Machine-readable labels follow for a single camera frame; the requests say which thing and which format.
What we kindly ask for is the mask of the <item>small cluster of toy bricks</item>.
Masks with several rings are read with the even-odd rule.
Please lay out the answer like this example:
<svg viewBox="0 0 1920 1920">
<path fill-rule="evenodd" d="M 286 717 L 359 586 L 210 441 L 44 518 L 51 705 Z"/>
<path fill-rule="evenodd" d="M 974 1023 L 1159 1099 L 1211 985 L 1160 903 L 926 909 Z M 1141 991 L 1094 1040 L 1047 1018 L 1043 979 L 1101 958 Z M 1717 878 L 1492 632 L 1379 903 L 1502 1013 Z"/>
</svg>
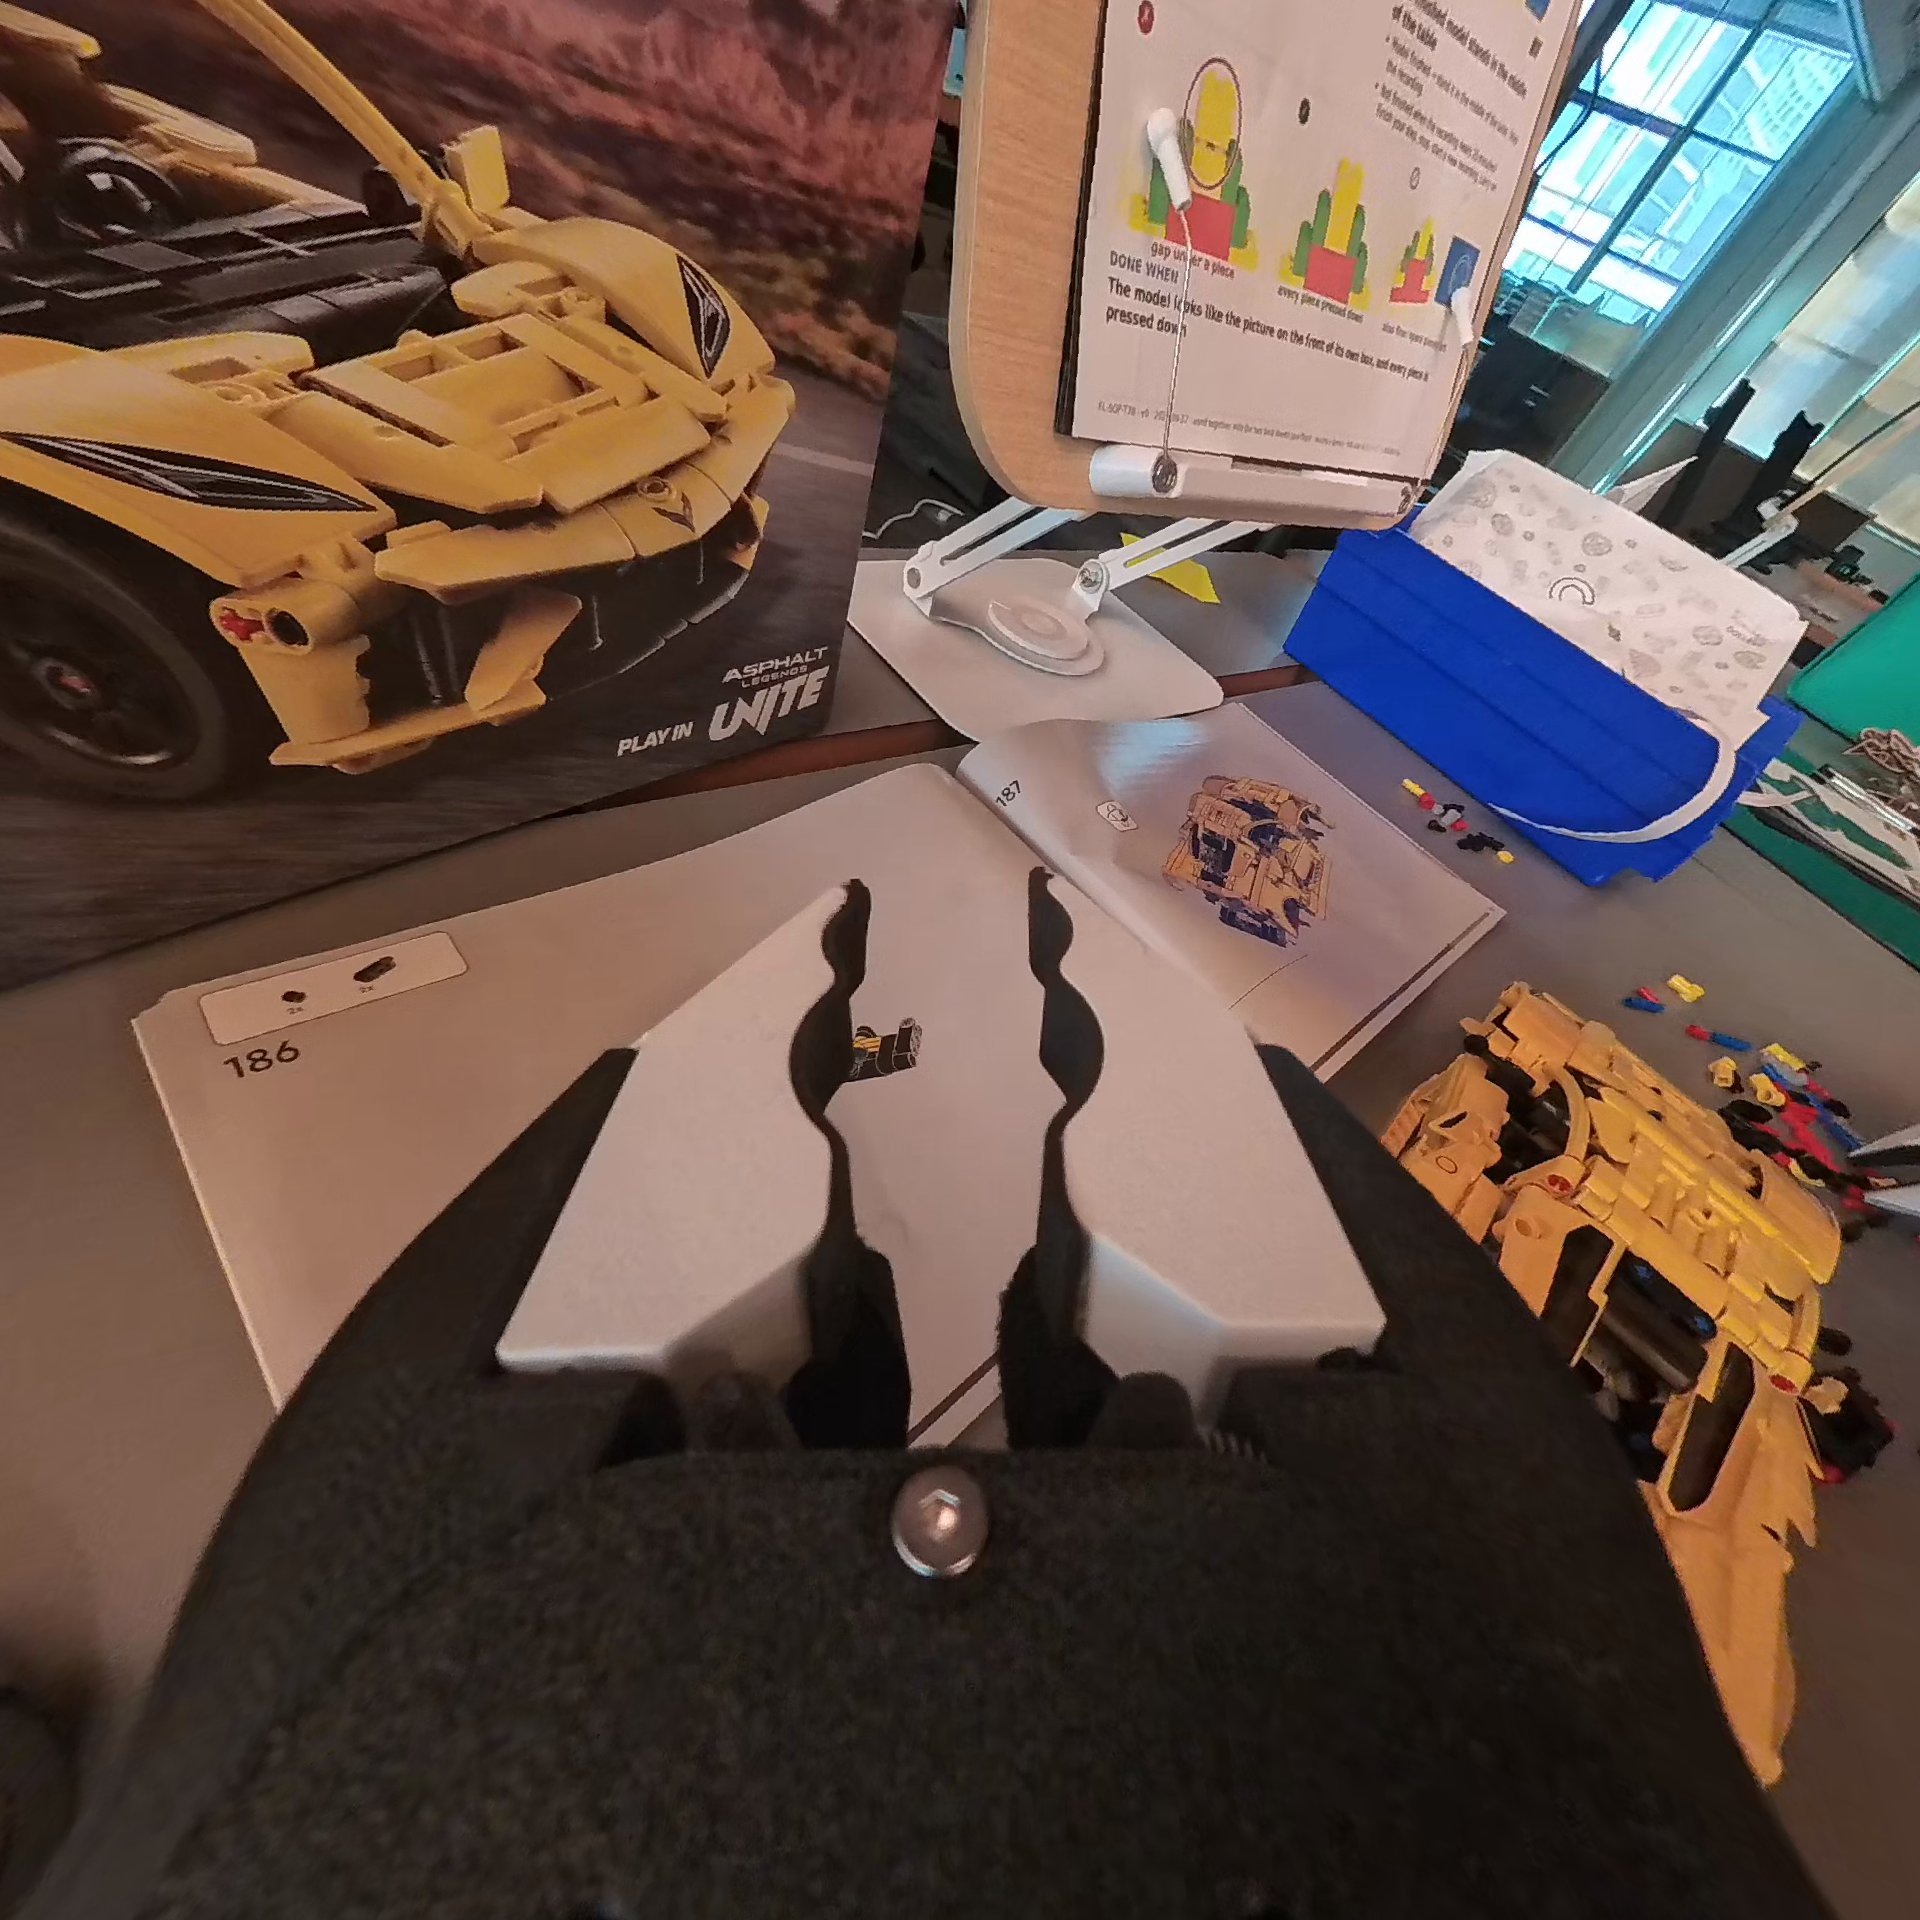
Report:
<svg viewBox="0 0 1920 1920">
<path fill-rule="evenodd" d="M 1404 776 L 1399 789 L 1407 798 L 1407 803 L 1416 808 L 1422 829 L 1435 846 L 1447 846 L 1454 851 L 1479 857 L 1502 867 L 1518 864 L 1518 855 L 1504 835 L 1511 817 L 1499 807 L 1482 807 L 1479 802 L 1432 791 L 1416 776 Z"/>
</svg>

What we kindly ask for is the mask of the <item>grey desk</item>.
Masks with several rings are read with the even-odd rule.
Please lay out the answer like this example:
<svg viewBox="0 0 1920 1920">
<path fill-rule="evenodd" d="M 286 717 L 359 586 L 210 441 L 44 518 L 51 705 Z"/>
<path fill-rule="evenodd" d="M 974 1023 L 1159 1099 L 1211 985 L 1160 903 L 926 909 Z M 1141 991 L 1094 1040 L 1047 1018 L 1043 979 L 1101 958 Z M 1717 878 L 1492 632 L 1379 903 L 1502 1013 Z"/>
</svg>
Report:
<svg viewBox="0 0 1920 1920">
<path fill-rule="evenodd" d="M 133 1016 L 207 975 L 594 880 L 910 761 L 941 723 L 859 640 L 824 735 L 575 807 L 5 990 L 5 1670 L 107 1736 L 270 1418 L 136 1056 Z M 1336 1078 L 1368 1122 L 1525 977 L 1594 1016 L 1670 970 L 1702 1013 L 1819 1058 L 1874 1133 L 1915 1117 L 1915 970 L 1720 831 L 1676 875 L 1590 891 L 1523 847 L 1504 920 Z M 1835 1306 L 1899 1439 L 1822 1503 L 1791 1579 L 1798 1703 L 1776 1805 L 1840 1915 L 1915 1915 L 1915 1250 L 1867 1232 Z"/>
</svg>

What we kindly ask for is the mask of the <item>yellow tape strip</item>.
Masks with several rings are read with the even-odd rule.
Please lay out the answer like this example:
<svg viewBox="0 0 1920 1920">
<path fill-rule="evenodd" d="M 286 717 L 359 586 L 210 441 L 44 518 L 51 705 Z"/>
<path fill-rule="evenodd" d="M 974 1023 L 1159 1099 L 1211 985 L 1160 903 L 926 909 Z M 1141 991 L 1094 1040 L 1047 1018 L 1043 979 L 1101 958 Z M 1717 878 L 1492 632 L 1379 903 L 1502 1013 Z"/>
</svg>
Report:
<svg viewBox="0 0 1920 1920">
<path fill-rule="evenodd" d="M 1154 535 L 1119 535 L 1119 545 L 1131 551 L 1143 545 L 1152 560 L 1133 565 L 1126 560 L 1119 567 L 1119 582 L 1136 584 L 1138 581 L 1154 581 L 1200 605 L 1219 605 L 1219 591 L 1210 565 L 1200 554 L 1210 552 L 1222 535 L 1211 520 L 1174 520 Z"/>
</svg>

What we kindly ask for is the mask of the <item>large pile of toy bricks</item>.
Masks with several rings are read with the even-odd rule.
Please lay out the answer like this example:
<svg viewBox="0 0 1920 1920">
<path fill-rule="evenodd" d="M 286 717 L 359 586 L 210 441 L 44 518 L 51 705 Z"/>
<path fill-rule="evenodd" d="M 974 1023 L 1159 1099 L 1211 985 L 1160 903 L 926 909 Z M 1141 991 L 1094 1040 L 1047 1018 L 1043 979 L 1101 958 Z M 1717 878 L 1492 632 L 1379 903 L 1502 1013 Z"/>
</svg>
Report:
<svg viewBox="0 0 1920 1920">
<path fill-rule="evenodd" d="M 1915 1182 L 1901 1184 L 1887 1169 L 1866 1165 L 1866 1141 L 1850 1109 L 1815 1078 L 1810 1062 L 1778 1043 L 1750 1047 L 1696 1022 L 1686 1023 L 1686 1035 L 1717 1049 L 1708 1064 L 1711 1085 L 1724 1093 L 1717 1113 L 1741 1145 L 1834 1194 L 1851 1230 L 1915 1219 Z"/>
</svg>

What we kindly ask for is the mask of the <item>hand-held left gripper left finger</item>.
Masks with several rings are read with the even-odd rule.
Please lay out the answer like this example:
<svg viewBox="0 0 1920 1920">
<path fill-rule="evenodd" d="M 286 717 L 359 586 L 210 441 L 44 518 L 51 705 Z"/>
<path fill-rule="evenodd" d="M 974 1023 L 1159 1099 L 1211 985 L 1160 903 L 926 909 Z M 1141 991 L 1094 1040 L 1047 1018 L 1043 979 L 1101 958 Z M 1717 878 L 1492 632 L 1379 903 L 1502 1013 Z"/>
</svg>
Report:
<svg viewBox="0 0 1920 1920">
<path fill-rule="evenodd" d="M 856 1226 L 830 1103 L 852 1064 L 872 893 L 843 880 L 630 1043 L 496 1343 L 517 1374 L 762 1381 L 799 1439 L 900 1448 L 890 1258 Z"/>
</svg>

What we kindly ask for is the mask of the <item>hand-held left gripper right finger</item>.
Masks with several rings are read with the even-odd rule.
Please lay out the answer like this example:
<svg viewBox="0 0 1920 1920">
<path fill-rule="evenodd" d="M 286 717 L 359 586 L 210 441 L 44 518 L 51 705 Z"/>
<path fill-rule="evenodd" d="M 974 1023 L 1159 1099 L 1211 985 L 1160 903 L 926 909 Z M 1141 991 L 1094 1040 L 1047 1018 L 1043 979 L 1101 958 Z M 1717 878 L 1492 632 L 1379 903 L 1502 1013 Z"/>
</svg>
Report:
<svg viewBox="0 0 1920 1920">
<path fill-rule="evenodd" d="M 1032 1241 L 998 1295 L 1010 1443 L 1087 1443 L 1126 1381 L 1207 1429 L 1242 1378 L 1375 1357 L 1386 1309 L 1282 1094 L 1282 1056 L 1064 878 L 1026 878 Z"/>
</svg>

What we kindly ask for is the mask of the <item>blue plastic bin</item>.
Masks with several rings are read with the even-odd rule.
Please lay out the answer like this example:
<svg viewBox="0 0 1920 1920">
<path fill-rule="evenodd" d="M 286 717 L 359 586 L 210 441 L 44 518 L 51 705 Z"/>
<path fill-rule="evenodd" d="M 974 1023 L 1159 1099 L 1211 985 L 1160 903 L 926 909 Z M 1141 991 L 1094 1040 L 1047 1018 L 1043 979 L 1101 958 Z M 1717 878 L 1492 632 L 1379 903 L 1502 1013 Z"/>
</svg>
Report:
<svg viewBox="0 0 1920 1920">
<path fill-rule="evenodd" d="M 1684 866 L 1798 727 L 1763 699 L 1724 743 L 1406 525 L 1334 538 L 1286 656 L 1590 889 Z"/>
</svg>

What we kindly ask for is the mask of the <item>yellow toy brick car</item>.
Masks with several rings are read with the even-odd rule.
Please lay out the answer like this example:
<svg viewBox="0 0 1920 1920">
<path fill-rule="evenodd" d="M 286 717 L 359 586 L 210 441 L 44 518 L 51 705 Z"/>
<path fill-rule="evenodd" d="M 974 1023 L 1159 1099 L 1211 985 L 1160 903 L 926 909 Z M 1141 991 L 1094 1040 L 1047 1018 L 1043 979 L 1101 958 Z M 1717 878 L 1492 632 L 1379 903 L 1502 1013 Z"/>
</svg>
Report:
<svg viewBox="0 0 1920 1920">
<path fill-rule="evenodd" d="M 1748 1766 L 1776 1784 L 1787 1579 L 1818 1488 L 1893 1439 L 1829 1326 L 1843 1224 L 1805 1155 L 1711 1110 L 1600 1022 L 1515 982 L 1382 1129 L 1570 1369 L 1677 1575 Z"/>
</svg>

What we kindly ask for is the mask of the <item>white printed paper bag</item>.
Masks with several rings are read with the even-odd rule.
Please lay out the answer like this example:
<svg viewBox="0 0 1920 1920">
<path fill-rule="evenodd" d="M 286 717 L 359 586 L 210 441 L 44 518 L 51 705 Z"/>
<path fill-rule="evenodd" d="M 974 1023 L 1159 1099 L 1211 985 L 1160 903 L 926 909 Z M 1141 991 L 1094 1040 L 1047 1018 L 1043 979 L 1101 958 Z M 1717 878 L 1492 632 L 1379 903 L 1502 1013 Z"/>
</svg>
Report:
<svg viewBox="0 0 1920 1920">
<path fill-rule="evenodd" d="M 1506 811 L 1512 824 L 1628 847 L 1736 795 L 1740 755 L 1770 722 L 1765 699 L 1805 634 L 1781 594 L 1629 510 L 1624 490 L 1586 490 L 1511 449 L 1470 455 L 1407 535 L 1711 743 L 1699 791 L 1646 823 L 1576 829 Z"/>
</svg>

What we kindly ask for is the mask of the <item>toy car box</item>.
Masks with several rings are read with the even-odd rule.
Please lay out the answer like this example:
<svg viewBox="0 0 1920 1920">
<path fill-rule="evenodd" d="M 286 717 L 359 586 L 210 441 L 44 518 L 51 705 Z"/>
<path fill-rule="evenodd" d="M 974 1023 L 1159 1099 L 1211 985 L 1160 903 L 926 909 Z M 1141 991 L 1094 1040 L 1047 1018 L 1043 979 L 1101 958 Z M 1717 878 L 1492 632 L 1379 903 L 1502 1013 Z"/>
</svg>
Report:
<svg viewBox="0 0 1920 1920">
<path fill-rule="evenodd" d="M 955 5 L 5 5 L 5 987 L 813 730 Z"/>
</svg>

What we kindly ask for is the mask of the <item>large paned window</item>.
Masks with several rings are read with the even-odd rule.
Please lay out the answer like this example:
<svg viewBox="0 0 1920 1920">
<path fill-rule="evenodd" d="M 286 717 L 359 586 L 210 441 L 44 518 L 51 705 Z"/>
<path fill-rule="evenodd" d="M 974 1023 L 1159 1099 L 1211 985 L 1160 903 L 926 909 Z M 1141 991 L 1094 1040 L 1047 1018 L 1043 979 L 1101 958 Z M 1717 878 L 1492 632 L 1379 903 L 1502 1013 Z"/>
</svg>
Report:
<svg viewBox="0 0 1920 1920">
<path fill-rule="evenodd" d="M 1619 369 L 1819 122 L 1914 56 L 1915 5 L 1582 5 L 1498 313 Z"/>
</svg>

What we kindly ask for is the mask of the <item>printed instruction sheet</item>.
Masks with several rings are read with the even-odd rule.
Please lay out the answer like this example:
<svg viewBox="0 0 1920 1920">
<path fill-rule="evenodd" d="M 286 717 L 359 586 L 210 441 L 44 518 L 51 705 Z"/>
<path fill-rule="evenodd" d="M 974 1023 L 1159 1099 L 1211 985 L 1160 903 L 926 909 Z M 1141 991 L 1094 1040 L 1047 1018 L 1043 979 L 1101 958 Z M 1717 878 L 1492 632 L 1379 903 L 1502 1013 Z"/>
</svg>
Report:
<svg viewBox="0 0 1920 1920">
<path fill-rule="evenodd" d="M 1579 10 L 1104 5 L 1063 430 L 1426 477 Z"/>
</svg>

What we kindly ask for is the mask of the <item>building instruction booklet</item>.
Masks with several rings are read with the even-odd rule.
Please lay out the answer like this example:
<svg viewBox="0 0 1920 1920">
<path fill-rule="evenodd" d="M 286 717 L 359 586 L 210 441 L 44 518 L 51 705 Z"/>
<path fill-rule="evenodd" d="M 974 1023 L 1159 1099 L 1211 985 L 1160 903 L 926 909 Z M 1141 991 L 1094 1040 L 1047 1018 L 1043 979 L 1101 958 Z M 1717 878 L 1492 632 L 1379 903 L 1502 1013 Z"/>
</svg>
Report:
<svg viewBox="0 0 1920 1920">
<path fill-rule="evenodd" d="M 1045 722 L 683 855 L 174 991 L 135 1022 L 271 1398 L 374 1277 L 604 1051 L 843 880 L 870 889 L 830 1103 L 891 1263 L 908 1441 L 997 1398 L 1000 1290 L 1038 1223 L 1026 878 L 1064 878 L 1266 1047 L 1331 1075 L 1504 909 L 1244 703 Z"/>
</svg>

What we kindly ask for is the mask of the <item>small beige brick model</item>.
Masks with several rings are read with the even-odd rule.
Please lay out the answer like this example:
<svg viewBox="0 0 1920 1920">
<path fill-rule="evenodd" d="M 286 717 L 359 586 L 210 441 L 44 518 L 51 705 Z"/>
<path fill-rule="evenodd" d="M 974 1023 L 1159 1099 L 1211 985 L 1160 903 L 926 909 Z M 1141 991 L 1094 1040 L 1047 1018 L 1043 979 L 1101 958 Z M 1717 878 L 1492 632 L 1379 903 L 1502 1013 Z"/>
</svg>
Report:
<svg viewBox="0 0 1920 1920">
<path fill-rule="evenodd" d="M 1895 838 L 1917 847 L 1917 743 L 1895 727 L 1862 727 L 1834 771 L 1859 786 L 1901 824 Z"/>
</svg>

